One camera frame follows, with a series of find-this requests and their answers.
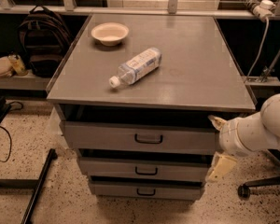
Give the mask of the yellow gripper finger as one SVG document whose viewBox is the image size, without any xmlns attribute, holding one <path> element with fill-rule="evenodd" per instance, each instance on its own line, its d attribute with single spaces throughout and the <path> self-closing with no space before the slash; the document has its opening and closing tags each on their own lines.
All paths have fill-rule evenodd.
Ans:
<svg viewBox="0 0 280 224">
<path fill-rule="evenodd" d="M 237 159 L 225 152 L 216 152 L 205 177 L 206 182 L 218 182 L 237 164 Z"/>
<path fill-rule="evenodd" d="M 213 115 L 209 115 L 208 119 L 211 121 L 214 128 L 218 131 L 221 131 L 223 126 L 227 123 L 225 119 Z"/>
</svg>

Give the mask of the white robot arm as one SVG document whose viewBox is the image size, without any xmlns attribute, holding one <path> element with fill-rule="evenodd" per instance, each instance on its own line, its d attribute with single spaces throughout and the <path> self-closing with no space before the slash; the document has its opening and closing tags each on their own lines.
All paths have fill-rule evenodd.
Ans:
<svg viewBox="0 0 280 224">
<path fill-rule="evenodd" d="M 224 120 L 210 115 L 208 119 L 219 131 L 216 152 L 206 181 L 217 182 L 229 173 L 239 157 L 264 149 L 280 149 L 280 93 L 267 99 L 260 112 L 245 118 Z"/>
</svg>

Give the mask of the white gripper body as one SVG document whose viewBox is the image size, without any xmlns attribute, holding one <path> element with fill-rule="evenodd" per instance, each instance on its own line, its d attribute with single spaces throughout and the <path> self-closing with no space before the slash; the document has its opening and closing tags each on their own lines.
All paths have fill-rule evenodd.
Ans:
<svg viewBox="0 0 280 224">
<path fill-rule="evenodd" d="M 238 118 L 225 122 L 219 132 L 219 144 L 226 153 L 233 157 L 246 157 L 251 154 L 251 151 L 240 141 L 238 124 Z"/>
</svg>

